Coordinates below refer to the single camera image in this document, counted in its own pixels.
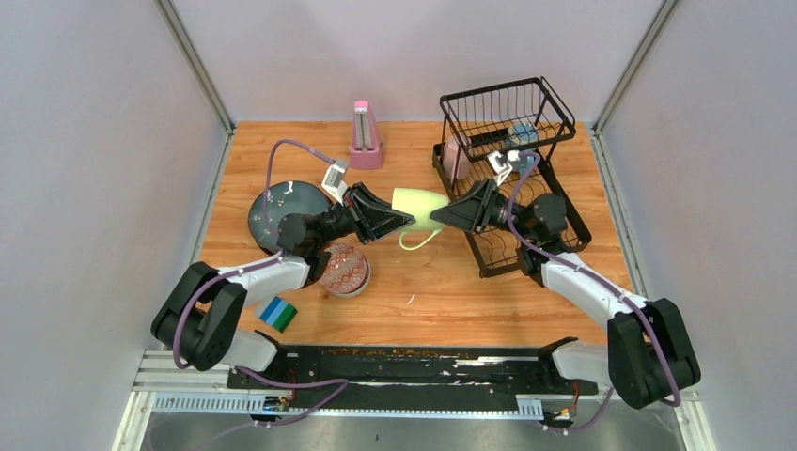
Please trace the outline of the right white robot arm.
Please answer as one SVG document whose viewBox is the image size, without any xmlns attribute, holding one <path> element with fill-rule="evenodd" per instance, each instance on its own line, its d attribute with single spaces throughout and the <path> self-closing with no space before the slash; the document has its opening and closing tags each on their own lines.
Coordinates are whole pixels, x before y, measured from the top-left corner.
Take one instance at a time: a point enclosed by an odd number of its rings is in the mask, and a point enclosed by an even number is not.
<svg viewBox="0 0 797 451">
<path fill-rule="evenodd" d="M 702 379 L 679 308 L 666 298 L 651 301 L 621 288 L 585 264 L 561 238 L 567 212 L 561 195 L 545 193 L 523 206 L 485 179 L 430 218 L 469 233 L 487 226 L 512 233 L 520 243 L 521 272 L 605 330 L 604 346 L 579 340 L 556 346 L 536 368 L 542 388 L 556 393 L 573 380 L 593 381 L 614 388 L 635 409 L 676 405 L 680 391 Z"/>
</svg>

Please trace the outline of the pink mug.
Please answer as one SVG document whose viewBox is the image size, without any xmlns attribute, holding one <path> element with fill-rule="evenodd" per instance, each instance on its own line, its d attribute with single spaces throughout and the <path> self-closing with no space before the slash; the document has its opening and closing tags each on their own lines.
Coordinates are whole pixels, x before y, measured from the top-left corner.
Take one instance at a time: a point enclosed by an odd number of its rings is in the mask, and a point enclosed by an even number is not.
<svg viewBox="0 0 797 451">
<path fill-rule="evenodd" d="M 442 166 L 448 180 L 462 180 L 471 172 L 471 162 L 464 150 L 460 150 L 458 138 L 448 137 L 442 150 Z"/>
</svg>

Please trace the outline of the black wire dish rack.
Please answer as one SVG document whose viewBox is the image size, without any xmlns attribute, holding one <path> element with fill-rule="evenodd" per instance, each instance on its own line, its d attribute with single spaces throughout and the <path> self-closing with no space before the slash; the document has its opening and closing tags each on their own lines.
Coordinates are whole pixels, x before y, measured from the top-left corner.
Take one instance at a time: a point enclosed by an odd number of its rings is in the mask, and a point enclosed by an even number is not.
<svg viewBox="0 0 797 451">
<path fill-rule="evenodd" d="M 513 196 L 514 205 L 527 206 L 541 194 L 560 195 L 567 206 L 567 229 L 552 241 L 535 244 L 550 252 L 579 252 L 590 244 L 592 235 L 553 168 L 556 146 L 576 134 L 574 116 L 545 78 L 532 77 L 447 94 L 439 103 L 444 125 L 441 141 L 432 151 L 432 164 L 451 201 L 464 196 L 483 179 L 493 179 L 495 173 L 488 162 L 491 152 L 537 148 L 538 153 L 524 173 L 513 171 L 502 185 L 497 185 L 495 199 L 505 204 Z M 538 141 L 506 148 L 508 128 L 514 122 L 533 124 L 539 134 Z M 458 138 L 460 150 L 466 152 L 472 165 L 469 176 L 462 180 L 448 180 L 442 166 L 443 146 L 451 135 Z"/>
</svg>

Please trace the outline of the green handled cream mug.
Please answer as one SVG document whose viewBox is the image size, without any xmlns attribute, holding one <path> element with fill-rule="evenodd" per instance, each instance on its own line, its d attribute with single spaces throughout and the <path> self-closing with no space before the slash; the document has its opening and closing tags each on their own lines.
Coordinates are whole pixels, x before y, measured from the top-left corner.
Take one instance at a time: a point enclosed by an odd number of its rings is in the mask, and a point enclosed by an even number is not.
<svg viewBox="0 0 797 451">
<path fill-rule="evenodd" d="M 395 188 L 392 193 L 392 208 L 414 217 L 412 224 L 399 231 L 398 245 L 400 248 L 405 251 L 415 251 L 439 235 L 445 225 L 433 220 L 430 215 L 433 211 L 446 207 L 448 204 L 449 199 L 443 194 L 420 189 Z M 405 237 L 415 232 L 428 232 L 429 235 L 418 244 L 406 244 Z"/>
</svg>

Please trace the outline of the blue mug yellow inside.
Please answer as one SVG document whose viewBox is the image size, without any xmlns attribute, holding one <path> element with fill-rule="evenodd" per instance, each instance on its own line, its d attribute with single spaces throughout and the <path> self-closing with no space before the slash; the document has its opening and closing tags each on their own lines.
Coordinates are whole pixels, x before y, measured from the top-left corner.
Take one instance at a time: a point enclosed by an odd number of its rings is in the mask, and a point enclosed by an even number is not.
<svg viewBox="0 0 797 451">
<path fill-rule="evenodd" d="M 506 148 L 517 148 L 522 145 L 533 144 L 538 141 L 539 134 L 533 124 L 525 122 L 514 122 L 508 128 L 508 136 L 505 141 Z M 537 148 L 526 148 L 519 150 L 519 159 L 512 161 L 511 165 L 514 172 L 524 173 L 528 166 L 533 162 Z"/>
</svg>

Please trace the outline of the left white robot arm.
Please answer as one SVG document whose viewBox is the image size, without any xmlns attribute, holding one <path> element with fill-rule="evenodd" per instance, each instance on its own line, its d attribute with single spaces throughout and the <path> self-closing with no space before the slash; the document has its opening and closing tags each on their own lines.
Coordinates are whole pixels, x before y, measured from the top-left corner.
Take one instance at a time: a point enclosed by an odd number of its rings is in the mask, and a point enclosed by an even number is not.
<svg viewBox="0 0 797 451">
<path fill-rule="evenodd" d="M 321 213 L 284 215 L 277 228 L 280 250 L 271 257 L 225 269 L 191 264 L 155 315 L 150 333 L 172 349 L 180 368 L 239 366 L 250 369 L 262 386 L 278 387 L 287 378 L 288 363 L 277 356 L 270 337 L 239 329 L 244 308 L 315 284 L 331 257 L 330 242 L 355 235 L 366 244 L 414 222 L 411 213 L 356 183 Z"/>
</svg>

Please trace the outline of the pink metronome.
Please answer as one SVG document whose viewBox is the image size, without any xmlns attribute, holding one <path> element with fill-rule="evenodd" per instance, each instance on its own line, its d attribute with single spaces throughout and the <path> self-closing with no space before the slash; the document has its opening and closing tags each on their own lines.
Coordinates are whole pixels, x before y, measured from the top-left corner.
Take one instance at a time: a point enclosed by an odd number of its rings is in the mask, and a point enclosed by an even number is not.
<svg viewBox="0 0 797 451">
<path fill-rule="evenodd" d="M 378 170 L 383 167 L 383 140 L 378 121 L 368 101 L 353 105 L 350 167 L 358 170 Z"/>
</svg>

